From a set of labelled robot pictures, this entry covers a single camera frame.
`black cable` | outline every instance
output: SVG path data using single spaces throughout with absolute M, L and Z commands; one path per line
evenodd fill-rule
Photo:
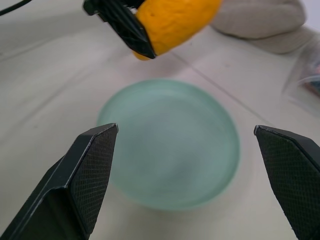
M 15 4 L 15 5 L 12 5 L 12 6 L 10 6 L 10 7 L 7 7 L 7 8 L 5 8 L 5 9 L 3 9 L 3 10 L 0 11 L 0 16 L 5 15 L 5 14 L 8 14 L 8 13 L 14 11 L 14 10 L 17 10 L 18 8 L 21 8 L 22 6 L 30 3 L 31 1 L 32 1 L 32 0 L 22 0 L 21 2 L 18 2 L 18 3 Z

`gripper holding lemon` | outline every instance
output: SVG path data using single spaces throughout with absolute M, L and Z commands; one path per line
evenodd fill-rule
M 222 0 L 85 0 L 84 10 L 108 22 L 140 60 L 154 59 L 208 25 Z

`yellow lemon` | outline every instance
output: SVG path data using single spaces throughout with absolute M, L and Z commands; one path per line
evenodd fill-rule
M 157 56 L 182 44 L 210 23 L 222 0 L 145 0 L 136 17 Z M 136 52 L 140 60 L 149 60 Z

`beige cushion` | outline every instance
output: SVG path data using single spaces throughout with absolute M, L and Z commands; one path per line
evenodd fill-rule
M 283 54 L 305 43 L 314 32 L 299 0 L 224 0 L 211 25 L 219 32 L 251 40 L 266 51 Z

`white table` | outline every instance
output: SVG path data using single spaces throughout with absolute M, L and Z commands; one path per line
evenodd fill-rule
M 274 126 L 320 144 L 319 119 L 282 96 L 298 52 L 269 54 L 207 27 L 166 55 L 138 61 L 106 24 L 80 10 L 81 1 L 50 2 L 36 6 L 45 8 L 39 14 L 30 3 L 0 22 L 0 233 L 115 92 L 172 78 L 207 91 L 234 119 L 241 139 L 235 178 L 212 203 L 181 213 L 145 209 L 110 186 L 90 239 L 296 239 L 253 130 Z

